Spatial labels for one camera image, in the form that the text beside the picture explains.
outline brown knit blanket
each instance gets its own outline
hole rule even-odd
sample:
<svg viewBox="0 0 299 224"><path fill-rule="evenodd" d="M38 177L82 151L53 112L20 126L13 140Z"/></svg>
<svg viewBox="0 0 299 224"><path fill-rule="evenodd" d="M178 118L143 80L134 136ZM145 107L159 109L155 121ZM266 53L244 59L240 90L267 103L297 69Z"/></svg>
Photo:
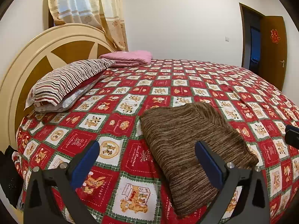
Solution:
<svg viewBox="0 0 299 224"><path fill-rule="evenodd" d="M207 142L225 162L250 168L258 158L242 136L209 104L161 107L141 116L143 135L169 181L174 208L183 217L210 202L217 194L194 152L198 140Z"/></svg>

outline red checkered bedspread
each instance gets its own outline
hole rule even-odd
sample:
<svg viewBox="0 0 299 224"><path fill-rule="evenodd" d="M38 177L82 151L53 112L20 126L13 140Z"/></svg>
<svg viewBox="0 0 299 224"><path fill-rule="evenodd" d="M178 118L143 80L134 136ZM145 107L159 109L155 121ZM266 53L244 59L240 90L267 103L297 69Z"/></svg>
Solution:
<svg viewBox="0 0 299 224"><path fill-rule="evenodd" d="M34 166L69 162L90 140L100 155L76 190L102 223L196 223L206 207L178 219L167 184L142 136L139 116L149 108L206 102L244 137L268 186L271 220L288 207L299 184L299 152L285 144L285 125L297 126L299 108L252 72L210 62L153 60L148 66L107 69L102 80L63 113L34 113L16 138L24 177L23 200ZM71 217L53 190L65 218ZM240 196L223 216L227 220Z"/></svg>

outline open door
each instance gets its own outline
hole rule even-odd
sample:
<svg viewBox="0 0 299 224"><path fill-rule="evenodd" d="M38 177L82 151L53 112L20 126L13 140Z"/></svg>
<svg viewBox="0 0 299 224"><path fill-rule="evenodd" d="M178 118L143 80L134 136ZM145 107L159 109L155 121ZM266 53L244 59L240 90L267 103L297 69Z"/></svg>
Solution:
<svg viewBox="0 0 299 224"><path fill-rule="evenodd" d="M282 90L286 73L287 41L283 17L261 19L261 60L259 76Z"/></svg>

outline wooden headboard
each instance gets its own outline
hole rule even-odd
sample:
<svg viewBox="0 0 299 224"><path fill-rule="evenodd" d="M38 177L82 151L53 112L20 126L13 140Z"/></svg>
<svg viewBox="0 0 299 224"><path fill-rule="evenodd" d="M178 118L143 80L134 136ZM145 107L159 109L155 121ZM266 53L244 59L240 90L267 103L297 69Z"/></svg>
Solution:
<svg viewBox="0 0 299 224"><path fill-rule="evenodd" d="M85 24L64 24L50 28L17 55L0 84L0 150L16 149L16 131L32 107L25 111L31 87L53 69L83 59L96 59L115 51L101 30Z"/></svg>

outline beige curtain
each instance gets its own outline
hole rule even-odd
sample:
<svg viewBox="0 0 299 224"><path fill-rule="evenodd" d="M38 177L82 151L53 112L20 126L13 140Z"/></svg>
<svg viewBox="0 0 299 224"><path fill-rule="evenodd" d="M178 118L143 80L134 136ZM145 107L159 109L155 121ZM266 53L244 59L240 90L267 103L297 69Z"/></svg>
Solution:
<svg viewBox="0 0 299 224"><path fill-rule="evenodd" d="M105 32L118 50L128 51L122 0L48 0L55 25L89 24Z"/></svg>

